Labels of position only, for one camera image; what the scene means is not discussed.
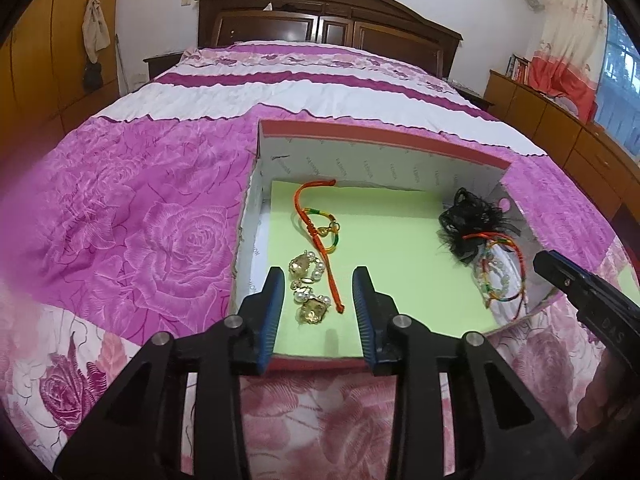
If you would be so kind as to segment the window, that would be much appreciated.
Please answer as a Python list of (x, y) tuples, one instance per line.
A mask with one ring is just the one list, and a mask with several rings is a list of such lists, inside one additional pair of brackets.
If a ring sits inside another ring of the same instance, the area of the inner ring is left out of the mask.
[(639, 52), (622, 23), (608, 10), (608, 34), (596, 96), (596, 123), (639, 158)]

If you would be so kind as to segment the wooden wardrobe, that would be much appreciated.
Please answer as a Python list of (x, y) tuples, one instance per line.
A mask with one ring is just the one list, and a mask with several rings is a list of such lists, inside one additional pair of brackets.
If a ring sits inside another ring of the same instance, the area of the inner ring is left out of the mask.
[[(82, 20), (90, 0), (32, 0), (1, 47), (1, 159), (50, 150), (118, 99), (116, 47), (96, 52), (102, 86), (84, 84)], [(115, 36), (116, 0), (99, 0)]]

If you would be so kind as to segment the dark bedside table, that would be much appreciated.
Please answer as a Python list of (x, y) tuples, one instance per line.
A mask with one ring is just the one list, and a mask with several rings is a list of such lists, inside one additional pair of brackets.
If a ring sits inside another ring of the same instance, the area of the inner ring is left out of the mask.
[(148, 68), (149, 80), (153, 80), (162, 73), (165, 73), (166, 70), (169, 70), (172, 66), (177, 65), (181, 58), (181, 52), (170, 52), (145, 58), (143, 62), (145, 62)]

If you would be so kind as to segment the hanging beige cloth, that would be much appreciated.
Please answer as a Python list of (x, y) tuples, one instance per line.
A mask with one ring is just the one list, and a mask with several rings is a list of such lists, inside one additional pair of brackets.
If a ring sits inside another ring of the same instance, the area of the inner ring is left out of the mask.
[(81, 31), (88, 61), (96, 64), (98, 53), (111, 44), (100, 0), (88, 0)]

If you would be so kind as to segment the black hanging bag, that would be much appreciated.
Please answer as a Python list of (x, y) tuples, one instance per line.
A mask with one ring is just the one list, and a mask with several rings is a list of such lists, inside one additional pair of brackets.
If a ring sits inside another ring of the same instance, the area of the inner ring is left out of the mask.
[(82, 86), (85, 92), (95, 92), (101, 89), (103, 85), (102, 64), (88, 61), (85, 66), (84, 76), (82, 76)]

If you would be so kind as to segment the green foam sheet in box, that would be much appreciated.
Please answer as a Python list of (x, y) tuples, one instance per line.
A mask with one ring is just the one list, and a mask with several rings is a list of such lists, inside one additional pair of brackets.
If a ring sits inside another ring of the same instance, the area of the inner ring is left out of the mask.
[(293, 296), (285, 296), (274, 350), (299, 358), (359, 358), (362, 355), (352, 299), (352, 272), (368, 269), (374, 288), (390, 295), (399, 312), (435, 333), (459, 337), (490, 333), (498, 325), (485, 308), (472, 272), (439, 239), (442, 200), (431, 193), (389, 188), (322, 186), (301, 191), (273, 182), (268, 263), (285, 269), (312, 244), (298, 207), (333, 214), (340, 225), (331, 269), (345, 310), (329, 310), (318, 325), (299, 324)]

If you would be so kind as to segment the wooden sideboard cabinet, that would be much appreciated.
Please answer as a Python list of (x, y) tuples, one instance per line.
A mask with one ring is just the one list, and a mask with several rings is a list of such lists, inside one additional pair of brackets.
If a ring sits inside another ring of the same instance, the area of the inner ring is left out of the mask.
[(489, 114), (523, 133), (574, 180), (608, 220), (639, 218), (639, 164), (592, 122), (584, 124), (541, 93), (495, 70), (484, 98)]

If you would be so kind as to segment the pink cardboard box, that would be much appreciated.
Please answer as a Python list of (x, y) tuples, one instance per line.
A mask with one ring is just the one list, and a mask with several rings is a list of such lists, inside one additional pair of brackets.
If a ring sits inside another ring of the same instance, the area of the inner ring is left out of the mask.
[[(262, 120), (245, 197), (233, 293), (262, 287), (270, 268), (285, 268), (311, 248), (306, 223), (336, 221), (331, 266), (314, 290), (343, 312), (318, 324), (299, 317), (288, 292), (272, 367), (330, 370), (358, 367), (361, 344), (352, 271), (365, 266), (375, 287), (402, 313), (436, 333), (491, 335), (543, 309), (553, 287), (537, 276), (540, 243), (522, 206), (506, 188), (510, 162), (478, 148), (388, 129), (327, 122)], [(440, 237), (439, 215), (460, 188), (506, 208), (515, 247), (491, 248), (489, 272), (463, 264)]]

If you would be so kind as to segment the green foam sheet on bed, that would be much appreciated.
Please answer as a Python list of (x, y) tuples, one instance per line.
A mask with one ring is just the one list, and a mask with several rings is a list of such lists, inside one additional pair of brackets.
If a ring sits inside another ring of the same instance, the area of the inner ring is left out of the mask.
[(617, 275), (620, 291), (637, 306), (640, 306), (640, 289), (634, 268), (627, 264)]

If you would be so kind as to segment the floral red curtain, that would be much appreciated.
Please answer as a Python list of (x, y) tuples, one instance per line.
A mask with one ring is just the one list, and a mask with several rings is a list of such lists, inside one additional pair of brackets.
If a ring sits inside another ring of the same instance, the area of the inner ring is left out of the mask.
[(548, 0), (527, 84), (550, 98), (567, 98), (589, 122), (608, 36), (605, 0)]

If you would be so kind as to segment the dark wooden headboard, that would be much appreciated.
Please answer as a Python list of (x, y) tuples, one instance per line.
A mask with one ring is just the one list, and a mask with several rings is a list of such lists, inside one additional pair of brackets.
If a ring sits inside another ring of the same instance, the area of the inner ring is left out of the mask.
[(352, 47), (448, 77), (462, 36), (396, 0), (196, 0), (198, 44), (283, 40)]

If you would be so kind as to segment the black feather hair clip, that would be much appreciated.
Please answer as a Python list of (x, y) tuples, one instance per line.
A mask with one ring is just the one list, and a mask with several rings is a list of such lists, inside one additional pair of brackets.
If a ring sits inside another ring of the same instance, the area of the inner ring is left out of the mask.
[(466, 188), (457, 190), (452, 205), (439, 215), (438, 222), (439, 239), (466, 266), (477, 257), (486, 236), (521, 235), (497, 205)]

